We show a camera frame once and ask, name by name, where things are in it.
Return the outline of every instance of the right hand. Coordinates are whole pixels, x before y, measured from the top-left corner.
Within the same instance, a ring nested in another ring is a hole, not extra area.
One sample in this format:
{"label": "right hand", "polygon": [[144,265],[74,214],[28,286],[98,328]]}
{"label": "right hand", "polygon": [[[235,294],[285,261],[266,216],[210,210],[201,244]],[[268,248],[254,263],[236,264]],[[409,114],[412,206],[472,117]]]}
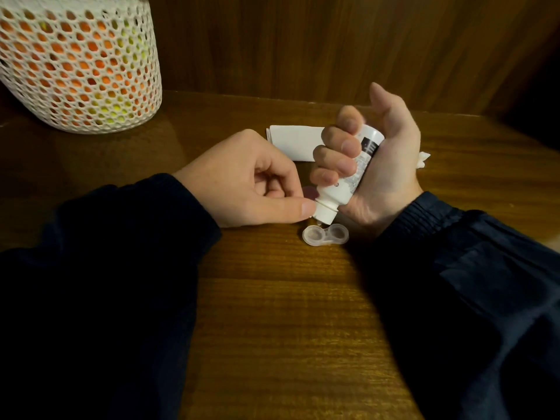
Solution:
{"label": "right hand", "polygon": [[[380,131],[385,140],[371,160],[350,202],[339,210],[360,225],[379,235],[414,199],[422,194],[416,179],[420,151],[420,130],[403,99],[370,85],[371,107],[381,118]],[[344,106],[336,124],[321,135],[324,146],[313,152],[316,165],[311,182],[319,186],[335,184],[339,177],[356,172],[353,160],[360,154],[360,142],[354,137],[365,123],[353,106]]]}

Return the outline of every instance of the jacket sleeve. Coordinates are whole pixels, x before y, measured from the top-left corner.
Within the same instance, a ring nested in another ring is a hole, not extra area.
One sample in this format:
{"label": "jacket sleeve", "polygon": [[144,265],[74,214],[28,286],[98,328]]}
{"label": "jacket sleeve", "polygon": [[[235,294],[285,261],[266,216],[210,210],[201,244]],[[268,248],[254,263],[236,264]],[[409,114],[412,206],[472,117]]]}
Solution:
{"label": "jacket sleeve", "polygon": [[555,416],[559,254],[429,192],[370,250],[367,287],[427,420]]}
{"label": "jacket sleeve", "polygon": [[95,418],[176,418],[197,263],[219,238],[168,174],[60,206],[37,247],[0,254],[14,398],[39,386],[52,390],[46,411],[73,413],[72,402]]}

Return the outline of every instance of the white mesh basket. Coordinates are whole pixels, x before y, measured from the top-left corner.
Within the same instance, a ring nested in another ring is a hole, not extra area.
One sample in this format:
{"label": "white mesh basket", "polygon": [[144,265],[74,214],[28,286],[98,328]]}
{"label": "white mesh basket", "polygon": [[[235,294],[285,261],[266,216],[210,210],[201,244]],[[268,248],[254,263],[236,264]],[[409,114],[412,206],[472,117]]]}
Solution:
{"label": "white mesh basket", "polygon": [[161,105],[148,0],[0,0],[0,79],[39,119],[128,129]]}

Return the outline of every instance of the wooden panel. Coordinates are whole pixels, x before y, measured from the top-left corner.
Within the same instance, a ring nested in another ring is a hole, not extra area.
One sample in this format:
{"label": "wooden panel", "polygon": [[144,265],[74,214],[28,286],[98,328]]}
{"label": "wooden panel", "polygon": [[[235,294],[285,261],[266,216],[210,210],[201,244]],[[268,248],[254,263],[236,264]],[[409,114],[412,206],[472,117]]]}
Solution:
{"label": "wooden panel", "polygon": [[560,0],[150,2],[165,89],[365,105],[375,80],[437,112],[506,110],[560,24]]}
{"label": "wooden panel", "polygon": [[[0,250],[32,245],[64,199],[175,171],[246,127],[321,126],[338,109],[167,91],[152,120],[114,135],[67,134],[10,112],[0,124]],[[414,117],[432,154],[418,172],[426,190],[560,250],[560,153],[485,118]],[[298,169],[308,183],[310,163]],[[202,261],[181,418],[422,418],[356,264],[343,247],[305,245],[304,225],[224,230]]]}

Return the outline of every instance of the wooden table surface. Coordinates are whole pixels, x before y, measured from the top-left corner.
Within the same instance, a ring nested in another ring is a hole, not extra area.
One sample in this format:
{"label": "wooden table surface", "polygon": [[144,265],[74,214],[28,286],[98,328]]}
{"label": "wooden table surface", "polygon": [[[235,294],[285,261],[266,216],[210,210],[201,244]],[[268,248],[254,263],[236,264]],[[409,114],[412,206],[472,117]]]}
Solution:
{"label": "wooden table surface", "polygon": [[[93,136],[4,108],[0,250],[32,245],[53,207],[69,197],[173,172],[243,128],[265,135],[272,124],[324,126],[338,108],[166,92],[150,122]],[[485,118],[415,118],[422,150],[432,154],[418,172],[425,190],[560,249],[560,153]],[[298,165],[303,184],[309,168]],[[180,418],[422,418],[351,257],[344,247],[305,245],[304,225],[224,230],[200,265]]]}

